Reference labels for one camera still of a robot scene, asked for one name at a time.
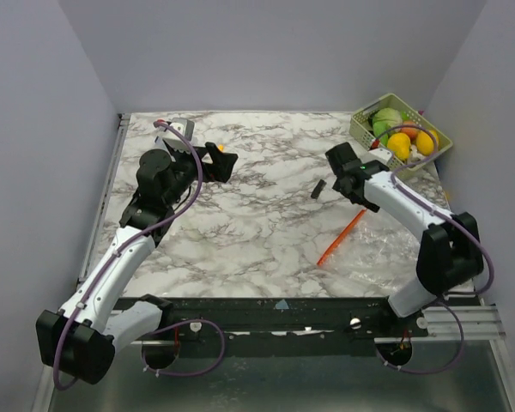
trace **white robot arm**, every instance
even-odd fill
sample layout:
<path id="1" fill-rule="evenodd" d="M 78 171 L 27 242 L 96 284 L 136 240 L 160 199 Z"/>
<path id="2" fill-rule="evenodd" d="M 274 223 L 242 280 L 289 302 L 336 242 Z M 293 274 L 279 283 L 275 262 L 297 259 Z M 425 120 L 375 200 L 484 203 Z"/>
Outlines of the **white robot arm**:
<path id="1" fill-rule="evenodd" d="M 192 124 L 174 119 L 172 127 L 191 139 Z M 227 182 L 236 154 L 222 153 L 214 144 L 195 148 L 202 159 L 209 155 L 212 164 L 201 162 L 204 181 Z M 404 196 L 392 182 L 392 173 L 380 161 L 363 163 L 348 143 L 326 153 L 339 191 L 352 203 L 362 204 L 372 211 L 384 208 L 400 221 L 421 242 L 416 265 L 417 277 L 388 299 L 389 318 L 406 318 L 437 299 L 454 286 L 482 272 L 482 255 L 460 232 L 431 209 L 432 203 L 406 187 L 421 199 L 426 207 Z M 137 268 L 161 242 L 169 226 L 141 236 L 121 253 L 118 247 L 135 234 L 153 227 L 173 215 L 173 205 L 179 201 L 197 176 L 194 159 L 174 144 L 165 133 L 155 141 L 155 148 L 140 159 L 137 171 L 138 187 L 125 209 L 111 246 L 92 274 L 67 300 L 58 312 L 43 311 L 36 330 L 42 361 L 53 365 L 58 351 L 59 336 L 67 322 L 72 322 L 64 341 L 60 370 L 90 384 L 99 382 L 112 363 L 114 355 L 140 336 L 168 325 L 170 302 L 154 296 L 143 296 L 121 314 L 112 317 L 112 309 Z M 469 214 L 452 215 L 478 239 L 475 219 Z M 112 256 L 116 258 L 108 267 Z M 88 291 L 97 276 L 99 281 Z M 82 303 L 81 297 L 89 294 Z"/>
<path id="2" fill-rule="evenodd" d="M 194 146 L 195 154 L 189 154 L 187 147 L 173 139 L 171 129 L 190 142 L 194 124 L 184 118 L 174 119 L 168 128 L 160 127 L 164 123 L 155 123 L 159 130 L 154 148 L 139 160 L 137 190 L 105 256 L 57 312 L 43 311 L 36 323 L 42 361 L 53 366 L 59 352 L 60 370 L 90 384 L 103 378 L 115 353 L 167 321 L 170 303 L 150 295 L 115 317 L 111 318 L 111 312 L 137 268 L 167 233 L 170 224 L 161 222 L 174 214 L 173 205 L 197 179 L 196 158 L 203 182 L 220 183 L 230 179 L 238 159 L 213 143 Z M 208 156 L 211 163 L 202 161 Z"/>
<path id="3" fill-rule="evenodd" d="M 404 186 L 407 192 L 404 195 L 396 188 L 393 173 L 384 163 L 379 160 L 363 163 L 349 143 L 335 146 L 326 152 L 326 157 L 337 177 L 335 191 L 374 212 L 384 209 L 420 242 L 417 277 L 388 299 L 391 310 L 399 318 L 419 311 L 451 288 L 482 273 L 481 251 L 460 231 L 438 217 L 450 216 L 478 240 L 476 220 L 469 213 L 454 215 L 395 179 L 397 185 Z M 409 195 L 419 202 L 410 200 Z"/>

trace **lemon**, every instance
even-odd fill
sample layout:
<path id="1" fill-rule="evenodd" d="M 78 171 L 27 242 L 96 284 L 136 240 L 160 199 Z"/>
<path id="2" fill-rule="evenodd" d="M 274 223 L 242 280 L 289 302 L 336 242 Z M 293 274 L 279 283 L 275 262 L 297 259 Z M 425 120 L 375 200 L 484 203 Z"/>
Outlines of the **lemon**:
<path id="1" fill-rule="evenodd" d="M 387 141 L 387 148 L 401 161 L 410 157 L 410 138 L 404 133 L 395 133 Z"/>
<path id="2" fill-rule="evenodd" d="M 399 146 L 393 153 L 401 161 L 406 161 L 410 157 L 410 146 Z"/>
<path id="3" fill-rule="evenodd" d="M 437 146 L 439 146 L 439 135 L 435 130 L 430 130 L 430 132 L 433 136 L 435 136 Z M 415 146 L 418 148 L 418 151 L 424 156 L 429 156 L 435 150 L 433 140 L 425 131 L 421 131 L 420 133 L 418 133 L 418 137 L 415 139 Z"/>
<path id="4" fill-rule="evenodd" d="M 389 145 L 395 145 L 395 146 L 410 146 L 410 138 L 409 135 L 406 133 L 395 133 L 393 136 L 389 138 L 389 142 L 387 142 L 387 148 L 389 150 L 394 150 L 393 148 L 390 148 Z"/>

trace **marble tabletop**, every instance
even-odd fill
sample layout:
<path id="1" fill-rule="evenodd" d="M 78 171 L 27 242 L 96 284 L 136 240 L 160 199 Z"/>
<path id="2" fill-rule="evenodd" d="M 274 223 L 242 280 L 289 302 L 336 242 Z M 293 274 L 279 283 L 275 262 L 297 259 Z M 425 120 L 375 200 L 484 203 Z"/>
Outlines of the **marble tabletop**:
<path id="1" fill-rule="evenodd" d="M 333 183 L 324 153 L 340 142 L 364 149 L 348 133 L 350 114 L 293 112 L 157 112 L 131 116 L 97 258 L 110 245 L 136 189 L 139 157 L 153 147 L 157 118 L 185 117 L 199 142 L 239 155 L 228 184 L 205 184 L 124 296 L 385 296 L 415 276 L 417 241 L 380 211 L 368 212 L 332 259 L 316 262 L 361 209 L 331 189 L 318 200 L 319 179 Z M 439 179 L 420 171 L 407 183 L 447 207 Z"/>

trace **plastic basket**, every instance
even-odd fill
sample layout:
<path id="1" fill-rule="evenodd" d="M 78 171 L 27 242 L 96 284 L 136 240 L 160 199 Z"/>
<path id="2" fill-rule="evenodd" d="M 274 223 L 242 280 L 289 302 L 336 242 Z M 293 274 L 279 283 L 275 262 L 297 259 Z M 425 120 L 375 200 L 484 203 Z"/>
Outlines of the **plastic basket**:
<path id="1" fill-rule="evenodd" d="M 376 138 L 370 131 L 367 130 L 367 128 L 363 124 L 367 124 L 368 118 L 370 118 L 370 116 L 372 116 L 375 112 L 386 107 L 391 107 L 393 109 L 398 110 L 399 112 L 405 112 L 409 119 L 418 124 L 419 126 L 425 127 L 426 129 L 433 129 L 437 131 L 437 133 L 439 134 L 439 150 L 427 163 L 434 161 L 444 152 L 446 152 L 446 150 L 453 146 L 452 140 L 446 137 L 446 135 L 443 132 L 441 132 L 435 126 L 430 124 L 426 119 L 424 119 L 424 117 L 422 117 L 412 107 L 407 105 L 401 98 L 399 98 L 393 93 L 388 93 L 374 101 L 372 104 L 358 110 L 351 117 L 349 133 L 366 150 L 370 149 L 370 146 L 376 140 Z M 379 144 L 379 146 L 382 148 L 385 147 L 381 143 Z M 418 170 L 420 170 L 422 167 L 424 167 L 427 163 L 423 163 L 419 166 L 410 167 L 402 171 L 399 176 L 401 178 L 409 177 L 412 174 L 416 173 Z M 391 170 L 393 170 L 401 166 L 402 164 L 403 163 L 396 156 L 393 155 L 391 157 L 391 160 L 387 163 L 387 166 Z"/>

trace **white wall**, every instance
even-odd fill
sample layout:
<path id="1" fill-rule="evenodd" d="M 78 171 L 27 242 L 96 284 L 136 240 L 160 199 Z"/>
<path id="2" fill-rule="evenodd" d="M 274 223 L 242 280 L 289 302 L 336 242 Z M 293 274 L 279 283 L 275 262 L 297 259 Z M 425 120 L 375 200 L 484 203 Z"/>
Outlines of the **white wall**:
<path id="1" fill-rule="evenodd" d="M 492 298 L 515 364 L 515 0 L 488 1 L 427 115 L 454 140 L 441 178 L 493 256 Z"/>
<path id="2" fill-rule="evenodd" d="M 423 108 L 485 0 L 60 0 L 117 108 Z"/>
<path id="3" fill-rule="evenodd" d="M 118 118 L 56 0 L 0 0 L 0 411 L 30 410 L 34 323 L 74 290 Z"/>

